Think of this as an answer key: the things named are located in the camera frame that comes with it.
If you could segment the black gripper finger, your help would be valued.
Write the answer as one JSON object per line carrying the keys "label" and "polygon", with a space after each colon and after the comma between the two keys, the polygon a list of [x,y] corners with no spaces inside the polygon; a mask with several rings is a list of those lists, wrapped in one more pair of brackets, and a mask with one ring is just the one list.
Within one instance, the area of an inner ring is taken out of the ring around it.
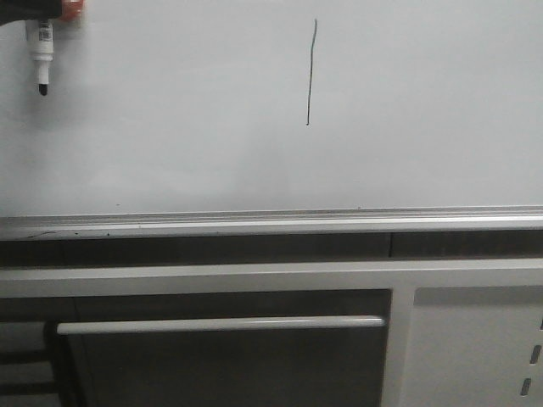
{"label": "black gripper finger", "polygon": [[20,20],[50,20],[61,14],[61,0],[1,0],[2,25]]}

